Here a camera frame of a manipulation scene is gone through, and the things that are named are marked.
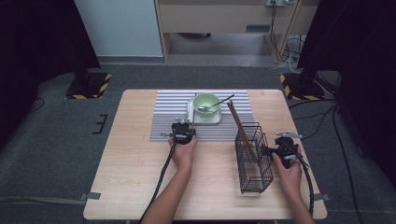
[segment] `human arm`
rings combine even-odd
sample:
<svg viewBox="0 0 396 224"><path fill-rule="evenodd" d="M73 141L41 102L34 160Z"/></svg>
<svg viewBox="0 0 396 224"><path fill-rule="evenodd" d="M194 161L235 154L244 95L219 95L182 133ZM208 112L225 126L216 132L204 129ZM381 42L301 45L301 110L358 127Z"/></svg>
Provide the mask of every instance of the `human arm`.
<svg viewBox="0 0 396 224"><path fill-rule="evenodd" d="M172 160L177 166L177 171L163 192L148 208L142 220L143 224L172 223L178 204L190 182L196 144L197 139L193 136L187 145L176 145ZM173 145L172 139L169 139L169 145Z"/></svg>
<svg viewBox="0 0 396 224"><path fill-rule="evenodd" d="M279 173L280 185L285 192L294 222L296 224L316 223L306 208L303 197L301 196L300 184L302 170L300 161L291 161L290 168L286 169L281 159L275 153L272 156Z"/></svg>

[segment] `yellow black caution tape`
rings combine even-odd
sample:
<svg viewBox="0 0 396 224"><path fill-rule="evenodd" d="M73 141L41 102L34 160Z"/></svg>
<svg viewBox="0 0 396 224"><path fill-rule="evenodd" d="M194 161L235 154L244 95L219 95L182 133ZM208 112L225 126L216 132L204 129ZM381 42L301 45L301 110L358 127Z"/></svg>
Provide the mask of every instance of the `yellow black caution tape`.
<svg viewBox="0 0 396 224"><path fill-rule="evenodd" d="M91 93L91 94L76 93L76 94L66 95L66 99L83 100L83 99L92 99L92 98L102 98L103 94L105 93L105 90L107 89L107 86L108 86L108 83L110 82L111 77L112 77L112 75L106 74L106 76L103 79L102 84L100 85L100 89L98 88L98 92Z"/></svg>
<svg viewBox="0 0 396 224"><path fill-rule="evenodd" d="M324 100L323 96L315 96L315 95L295 95L290 90L288 82L285 79L285 76L280 76L280 82L282 83L283 89L285 90L285 94L288 97L288 100Z"/></svg>

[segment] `black cloth backdrop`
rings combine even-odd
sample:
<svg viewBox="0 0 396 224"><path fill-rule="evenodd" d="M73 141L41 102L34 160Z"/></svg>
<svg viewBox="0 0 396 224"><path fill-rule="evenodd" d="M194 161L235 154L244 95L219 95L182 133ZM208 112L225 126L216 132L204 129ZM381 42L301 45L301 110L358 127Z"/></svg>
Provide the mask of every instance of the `black cloth backdrop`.
<svg viewBox="0 0 396 224"><path fill-rule="evenodd" d="M88 68L100 65L73 0L0 0L0 147L42 82Z"/></svg>
<svg viewBox="0 0 396 224"><path fill-rule="evenodd" d="M396 2L321 0L299 68L338 71L341 113L361 154L373 158L396 187Z"/></svg>

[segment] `human hand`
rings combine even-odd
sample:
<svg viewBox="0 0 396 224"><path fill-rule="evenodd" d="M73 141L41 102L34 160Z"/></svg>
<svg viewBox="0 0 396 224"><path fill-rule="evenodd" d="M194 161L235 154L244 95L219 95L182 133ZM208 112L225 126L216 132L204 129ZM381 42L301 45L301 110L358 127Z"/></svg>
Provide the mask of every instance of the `human hand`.
<svg viewBox="0 0 396 224"><path fill-rule="evenodd" d="M174 144L173 138L168 141L169 145ZM177 169L190 169L192 167L192 161L194 158L194 149L197 145L197 138L194 135L191 141L186 145L177 144L172 160L177 166Z"/></svg>
<svg viewBox="0 0 396 224"><path fill-rule="evenodd" d="M297 152L301 153L301 148L298 146ZM301 195L300 184L301 184L301 163L299 160L290 160L290 168L286 169L282 164L282 160L275 154L272 153L274 163L279 172L280 185L285 191L288 197Z"/></svg>

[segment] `white plate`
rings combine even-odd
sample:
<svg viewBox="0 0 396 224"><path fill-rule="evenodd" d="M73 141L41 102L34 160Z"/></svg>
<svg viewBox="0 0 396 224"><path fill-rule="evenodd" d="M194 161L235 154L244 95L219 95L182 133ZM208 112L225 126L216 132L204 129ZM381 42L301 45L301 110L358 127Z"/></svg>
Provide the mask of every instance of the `white plate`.
<svg viewBox="0 0 396 224"><path fill-rule="evenodd" d="M189 119L190 122L194 122L194 125L195 124L217 124L221 121L221 107L219 108L219 110L216 113L213 113L210 115L204 115L204 114L194 111L194 106L192 105L192 100L193 100L193 98L191 98L189 100L189 102L187 103L187 119Z"/></svg>

